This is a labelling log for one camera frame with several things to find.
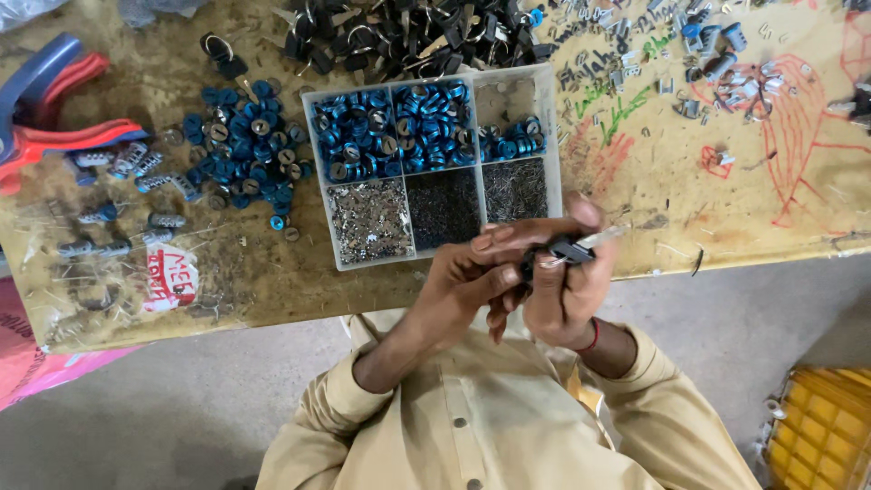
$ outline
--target red thread bracelet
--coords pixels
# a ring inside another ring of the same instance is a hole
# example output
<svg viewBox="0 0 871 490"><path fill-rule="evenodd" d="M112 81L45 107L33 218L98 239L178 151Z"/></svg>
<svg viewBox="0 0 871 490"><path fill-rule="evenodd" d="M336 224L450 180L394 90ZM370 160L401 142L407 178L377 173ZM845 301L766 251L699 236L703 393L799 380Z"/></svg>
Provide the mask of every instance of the red thread bracelet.
<svg viewBox="0 0 871 490"><path fill-rule="evenodd" d="M593 328L596 329L596 336L593 338L592 344L584 347L583 349L579 350L578 352L586 352L586 351L592 349L593 347L596 347L596 342L598 342L598 320L595 317L593 317L593 318L590 318L590 321L593 322Z"/></svg>

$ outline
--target sleeve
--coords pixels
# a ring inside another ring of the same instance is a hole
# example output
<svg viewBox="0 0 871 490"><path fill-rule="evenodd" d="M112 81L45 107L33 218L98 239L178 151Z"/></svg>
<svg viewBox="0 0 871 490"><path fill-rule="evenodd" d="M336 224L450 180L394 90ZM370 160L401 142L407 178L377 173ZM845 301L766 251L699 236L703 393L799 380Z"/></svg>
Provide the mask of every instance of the sleeve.
<svg viewBox="0 0 871 490"><path fill-rule="evenodd" d="M360 426L393 396L363 390L351 371L356 350L306 388L293 418L267 449L257 490L332 488Z"/></svg>
<svg viewBox="0 0 871 490"><path fill-rule="evenodd" d="M635 364L620 379L592 370L623 436L620 452L670 490L759 489L719 415L653 341L626 329L638 345Z"/></svg>

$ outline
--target metal shaving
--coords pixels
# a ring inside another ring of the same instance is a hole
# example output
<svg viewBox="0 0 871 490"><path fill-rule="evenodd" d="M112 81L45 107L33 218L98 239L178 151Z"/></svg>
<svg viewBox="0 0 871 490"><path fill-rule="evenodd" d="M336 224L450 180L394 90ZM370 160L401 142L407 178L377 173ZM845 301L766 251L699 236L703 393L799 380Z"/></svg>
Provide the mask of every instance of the metal shaving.
<svg viewBox="0 0 871 490"><path fill-rule="evenodd" d="M540 158L483 166L487 222L547 217L547 184Z"/></svg>
<svg viewBox="0 0 871 490"><path fill-rule="evenodd" d="M405 187L418 250L467 242L478 234L474 168L409 176Z"/></svg>
<svg viewBox="0 0 871 490"><path fill-rule="evenodd" d="M402 180L370 180L327 189L341 263L413 255Z"/></svg>

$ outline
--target pile of keys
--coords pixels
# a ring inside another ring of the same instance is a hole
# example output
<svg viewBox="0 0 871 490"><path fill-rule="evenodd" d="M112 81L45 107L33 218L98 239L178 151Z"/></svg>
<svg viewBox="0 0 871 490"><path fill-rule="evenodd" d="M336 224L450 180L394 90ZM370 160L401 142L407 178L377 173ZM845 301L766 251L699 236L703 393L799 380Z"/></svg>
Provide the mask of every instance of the pile of keys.
<svg viewBox="0 0 871 490"><path fill-rule="evenodd" d="M440 78L460 64L479 70L544 63L555 44L532 29L543 14L517 2L379 0L367 12L341 0L293 0L283 52L320 75L341 63L358 84L399 77Z"/></svg>
<svg viewBox="0 0 871 490"><path fill-rule="evenodd" d="M195 167L187 171L187 179L199 186L212 178L223 191L209 197L209 206L225 208L227 196L238 209L263 200L275 212L270 226L281 230L289 225L294 183L312 174L312 163L296 158L294 150L308 142L308 133L279 115L279 91L277 80L257 80L252 95L259 102L254 102L241 89L206 87L201 96L207 119L187 114L182 129L193 144L190 160Z"/></svg>
<svg viewBox="0 0 871 490"><path fill-rule="evenodd" d="M544 153L547 137L536 116L512 125L505 133L497 125L478 127L481 162L526 158Z"/></svg>

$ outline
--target yellow crate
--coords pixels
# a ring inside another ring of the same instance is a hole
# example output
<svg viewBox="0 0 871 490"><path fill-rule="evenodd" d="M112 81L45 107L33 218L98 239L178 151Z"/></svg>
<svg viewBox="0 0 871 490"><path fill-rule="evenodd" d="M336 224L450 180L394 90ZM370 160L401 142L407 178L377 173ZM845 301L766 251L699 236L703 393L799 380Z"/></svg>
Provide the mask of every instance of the yellow crate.
<svg viewBox="0 0 871 490"><path fill-rule="evenodd" d="M790 490L861 490L869 484L871 371L798 369L780 404L767 458Z"/></svg>

